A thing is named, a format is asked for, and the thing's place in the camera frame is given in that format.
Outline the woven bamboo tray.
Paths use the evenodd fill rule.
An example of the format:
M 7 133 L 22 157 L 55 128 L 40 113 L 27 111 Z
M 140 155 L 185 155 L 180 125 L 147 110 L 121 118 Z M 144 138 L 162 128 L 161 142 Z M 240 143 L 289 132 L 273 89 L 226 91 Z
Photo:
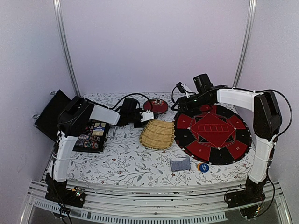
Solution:
M 167 150 L 174 141 L 174 123 L 151 120 L 142 130 L 139 142 L 142 146 L 153 150 Z

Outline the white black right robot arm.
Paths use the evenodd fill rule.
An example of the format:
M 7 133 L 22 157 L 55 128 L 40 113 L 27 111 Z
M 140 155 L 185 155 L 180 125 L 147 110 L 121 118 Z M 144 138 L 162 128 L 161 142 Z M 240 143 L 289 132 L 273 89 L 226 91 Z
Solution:
M 196 91 L 175 85 L 182 93 L 172 106 L 175 142 L 190 157 L 211 165 L 235 163 L 255 145 L 247 178 L 252 186 L 241 196 L 252 203 L 260 195 L 257 185 L 267 178 L 282 125 L 275 92 L 213 85 L 207 74 L 193 80 Z

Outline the blue small blind button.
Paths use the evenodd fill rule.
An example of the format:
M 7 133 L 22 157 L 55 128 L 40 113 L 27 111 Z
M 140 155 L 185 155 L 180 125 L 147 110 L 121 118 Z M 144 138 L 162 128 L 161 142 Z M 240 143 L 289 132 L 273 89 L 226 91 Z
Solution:
M 206 172 L 208 172 L 209 171 L 209 166 L 207 165 L 207 164 L 205 164 L 205 163 L 203 163 L 203 165 L 202 165 L 202 173 L 206 173 Z

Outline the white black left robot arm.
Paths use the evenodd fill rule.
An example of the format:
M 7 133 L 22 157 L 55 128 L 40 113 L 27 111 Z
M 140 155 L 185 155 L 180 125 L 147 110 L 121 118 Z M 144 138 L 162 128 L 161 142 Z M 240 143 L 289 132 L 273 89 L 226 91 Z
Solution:
M 135 99 L 124 98 L 123 100 L 119 109 L 109 108 L 79 96 L 67 101 L 57 115 L 54 161 L 50 165 L 50 177 L 53 181 L 57 183 L 67 181 L 71 152 L 90 120 L 101 121 L 113 126 L 125 126 L 133 123 L 140 127 L 154 118 L 152 111 L 137 108 Z

